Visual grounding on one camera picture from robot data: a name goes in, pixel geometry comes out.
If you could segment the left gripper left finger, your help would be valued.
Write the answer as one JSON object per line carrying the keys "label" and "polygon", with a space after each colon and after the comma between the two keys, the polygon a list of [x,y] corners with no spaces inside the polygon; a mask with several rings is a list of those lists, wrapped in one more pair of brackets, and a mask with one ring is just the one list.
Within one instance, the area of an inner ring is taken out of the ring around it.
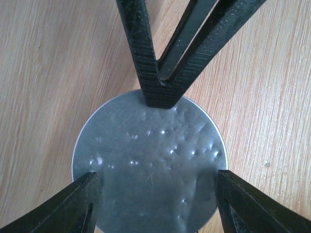
{"label": "left gripper left finger", "polygon": [[102,200],[96,172],[87,172],[2,233],[93,233]]}

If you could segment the round metal lid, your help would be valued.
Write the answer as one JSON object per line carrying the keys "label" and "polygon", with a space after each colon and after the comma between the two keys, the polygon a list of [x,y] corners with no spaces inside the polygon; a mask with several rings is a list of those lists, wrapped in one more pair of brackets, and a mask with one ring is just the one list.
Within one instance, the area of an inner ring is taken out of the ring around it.
{"label": "round metal lid", "polygon": [[215,177],[227,169],[210,116],[182,97],[169,110],[147,107],[142,91],[119,95],[83,126],[72,178],[96,172],[97,227],[105,233],[195,233],[214,215]]}

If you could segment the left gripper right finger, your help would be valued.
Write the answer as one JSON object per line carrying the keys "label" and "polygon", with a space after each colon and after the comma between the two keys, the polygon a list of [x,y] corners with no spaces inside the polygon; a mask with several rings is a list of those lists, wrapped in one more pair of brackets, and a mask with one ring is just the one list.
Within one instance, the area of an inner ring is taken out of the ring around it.
{"label": "left gripper right finger", "polygon": [[309,233],[311,221],[230,170],[218,170],[216,199],[225,233]]}

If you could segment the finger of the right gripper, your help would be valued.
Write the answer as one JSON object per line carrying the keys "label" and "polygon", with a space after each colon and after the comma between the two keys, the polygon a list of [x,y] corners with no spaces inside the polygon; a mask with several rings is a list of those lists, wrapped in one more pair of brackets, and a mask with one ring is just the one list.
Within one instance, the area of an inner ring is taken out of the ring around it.
{"label": "finger of the right gripper", "polygon": [[148,11],[143,0],[116,1],[145,104],[171,109],[178,99],[159,80]]}
{"label": "finger of the right gripper", "polygon": [[165,94],[182,96],[263,4],[262,0],[189,1],[158,61]]}

